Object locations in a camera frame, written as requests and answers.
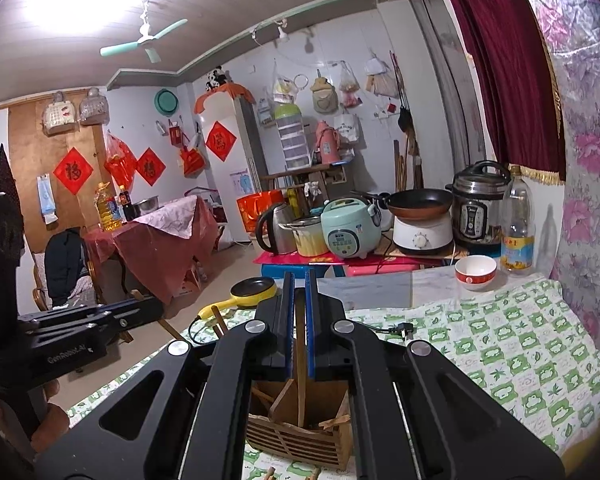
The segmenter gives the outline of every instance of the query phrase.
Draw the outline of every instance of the fan blade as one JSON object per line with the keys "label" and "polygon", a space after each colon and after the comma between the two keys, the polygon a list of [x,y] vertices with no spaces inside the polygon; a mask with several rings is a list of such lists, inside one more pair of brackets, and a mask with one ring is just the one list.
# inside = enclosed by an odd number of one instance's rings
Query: fan blade
{"label": "fan blade", "polygon": [[119,45],[113,46],[103,46],[100,49],[101,56],[113,56],[115,54],[122,54],[124,52],[131,52],[132,50],[138,48],[138,42],[133,41],[131,43],[122,43]]}
{"label": "fan blade", "polygon": [[169,25],[169,27],[164,28],[163,30],[161,30],[160,32],[158,32],[158,34],[156,34],[154,36],[154,38],[156,40],[159,40],[161,37],[163,37],[165,34],[169,34],[172,30],[175,30],[176,28],[178,28],[181,25],[184,25],[185,23],[187,23],[188,20],[178,20],[175,23],[171,23],[171,25]]}
{"label": "fan blade", "polygon": [[149,56],[149,61],[151,61],[152,63],[160,63],[162,61],[153,47],[146,48],[145,51]]}

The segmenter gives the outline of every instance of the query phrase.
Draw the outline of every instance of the cooking oil bottle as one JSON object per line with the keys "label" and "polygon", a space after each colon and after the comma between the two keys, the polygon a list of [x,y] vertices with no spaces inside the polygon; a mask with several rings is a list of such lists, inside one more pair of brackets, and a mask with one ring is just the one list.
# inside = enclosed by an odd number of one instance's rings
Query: cooking oil bottle
{"label": "cooking oil bottle", "polygon": [[528,274],[534,261],[536,228],[529,186],[522,180],[520,166],[512,166],[511,182],[502,200],[502,268]]}
{"label": "cooking oil bottle", "polygon": [[110,182],[98,184],[93,203],[100,215],[100,226],[105,231],[113,231],[122,225],[122,217],[118,211],[116,197],[110,190]]}

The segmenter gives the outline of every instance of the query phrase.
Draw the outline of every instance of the poster on refrigerator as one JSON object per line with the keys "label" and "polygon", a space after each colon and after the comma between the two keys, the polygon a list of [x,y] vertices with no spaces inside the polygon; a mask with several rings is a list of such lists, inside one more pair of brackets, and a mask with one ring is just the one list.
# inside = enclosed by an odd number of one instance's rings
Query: poster on refrigerator
{"label": "poster on refrigerator", "polygon": [[230,173],[232,182],[234,183],[234,193],[236,198],[254,193],[253,182],[248,170],[237,171]]}

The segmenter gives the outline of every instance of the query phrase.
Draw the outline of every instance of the mint green rice cooker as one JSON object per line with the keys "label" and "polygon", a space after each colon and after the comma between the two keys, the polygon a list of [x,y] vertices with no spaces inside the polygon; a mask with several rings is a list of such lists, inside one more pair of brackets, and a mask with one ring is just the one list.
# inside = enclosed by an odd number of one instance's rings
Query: mint green rice cooker
{"label": "mint green rice cooker", "polygon": [[380,243],[380,210],[359,198],[327,202],[320,221],[325,243],[340,258],[366,258]]}

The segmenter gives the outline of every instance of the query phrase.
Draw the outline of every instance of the stainless steel bowl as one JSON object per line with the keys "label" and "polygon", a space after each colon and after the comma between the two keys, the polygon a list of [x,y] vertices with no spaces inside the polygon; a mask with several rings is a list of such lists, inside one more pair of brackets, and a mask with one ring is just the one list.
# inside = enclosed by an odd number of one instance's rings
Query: stainless steel bowl
{"label": "stainless steel bowl", "polygon": [[158,197],[152,196],[151,198],[145,198],[138,203],[134,204],[136,209],[138,210],[138,216],[144,216],[149,213],[153,213],[160,207],[158,203]]}

